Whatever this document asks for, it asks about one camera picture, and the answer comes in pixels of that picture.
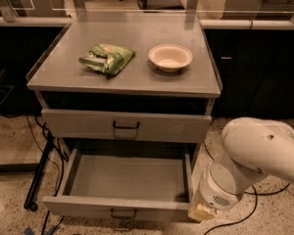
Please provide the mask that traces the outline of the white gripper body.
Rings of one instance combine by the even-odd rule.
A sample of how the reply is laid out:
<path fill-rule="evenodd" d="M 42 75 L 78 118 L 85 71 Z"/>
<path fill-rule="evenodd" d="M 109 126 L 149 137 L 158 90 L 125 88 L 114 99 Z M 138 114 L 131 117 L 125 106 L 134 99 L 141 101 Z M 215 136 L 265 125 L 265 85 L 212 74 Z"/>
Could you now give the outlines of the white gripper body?
<path fill-rule="evenodd" d="M 203 171 L 199 189 L 206 203 L 221 211 L 231 210 L 243 196 L 230 169 L 218 162 L 209 163 Z"/>

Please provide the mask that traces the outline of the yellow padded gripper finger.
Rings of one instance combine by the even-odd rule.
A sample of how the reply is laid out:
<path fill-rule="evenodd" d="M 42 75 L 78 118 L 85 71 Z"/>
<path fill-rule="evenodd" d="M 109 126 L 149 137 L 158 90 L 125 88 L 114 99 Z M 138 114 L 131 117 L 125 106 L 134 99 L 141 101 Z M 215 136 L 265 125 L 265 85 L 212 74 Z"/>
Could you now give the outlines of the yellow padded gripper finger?
<path fill-rule="evenodd" d="M 188 216 L 198 222 L 213 219 L 217 216 L 217 210 L 212 208 L 200 193 L 196 193 L 188 210 Z"/>

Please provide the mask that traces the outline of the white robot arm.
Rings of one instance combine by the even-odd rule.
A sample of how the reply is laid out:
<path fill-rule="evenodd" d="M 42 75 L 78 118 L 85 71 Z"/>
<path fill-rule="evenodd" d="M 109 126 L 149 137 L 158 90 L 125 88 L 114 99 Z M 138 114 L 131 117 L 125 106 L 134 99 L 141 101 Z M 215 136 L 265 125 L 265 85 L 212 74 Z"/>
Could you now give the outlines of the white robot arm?
<path fill-rule="evenodd" d="M 188 216 L 212 219 L 269 175 L 294 184 L 294 129 L 281 121 L 240 117 L 221 133 L 221 152 L 203 170 Z"/>

